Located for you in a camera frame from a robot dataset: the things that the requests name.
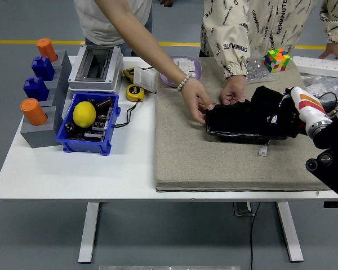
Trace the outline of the person's right hand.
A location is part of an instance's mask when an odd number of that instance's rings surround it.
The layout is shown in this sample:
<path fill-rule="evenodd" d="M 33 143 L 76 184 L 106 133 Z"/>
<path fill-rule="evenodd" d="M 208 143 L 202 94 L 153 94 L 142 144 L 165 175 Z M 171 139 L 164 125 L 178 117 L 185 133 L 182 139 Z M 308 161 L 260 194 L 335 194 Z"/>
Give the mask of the person's right hand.
<path fill-rule="evenodd" d="M 220 93 L 220 102 L 224 105 L 234 105 L 245 102 L 247 93 L 247 79 L 244 75 L 235 75 L 226 79 Z"/>

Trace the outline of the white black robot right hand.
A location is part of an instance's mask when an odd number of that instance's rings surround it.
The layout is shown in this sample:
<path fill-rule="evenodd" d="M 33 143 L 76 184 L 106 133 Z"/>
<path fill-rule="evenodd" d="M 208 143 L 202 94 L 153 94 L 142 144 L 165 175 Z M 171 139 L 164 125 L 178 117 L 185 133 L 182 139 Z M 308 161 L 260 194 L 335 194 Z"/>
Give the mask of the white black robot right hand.
<path fill-rule="evenodd" d="M 319 99 L 300 87 L 287 89 L 285 93 L 273 92 L 268 98 L 265 117 L 270 124 L 284 127 L 313 127 L 316 124 L 328 125 L 332 120 L 327 116 Z"/>

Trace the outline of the person's hand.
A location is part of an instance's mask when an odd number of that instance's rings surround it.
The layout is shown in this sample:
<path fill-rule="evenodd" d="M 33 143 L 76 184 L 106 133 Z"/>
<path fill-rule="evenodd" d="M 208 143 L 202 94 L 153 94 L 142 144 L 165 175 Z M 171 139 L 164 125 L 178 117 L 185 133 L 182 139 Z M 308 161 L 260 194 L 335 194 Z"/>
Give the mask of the person's hand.
<path fill-rule="evenodd" d="M 181 87 L 180 93 L 193 119 L 205 125 L 205 112 L 212 110 L 216 102 L 209 98 L 203 84 L 194 78 L 188 78 Z"/>

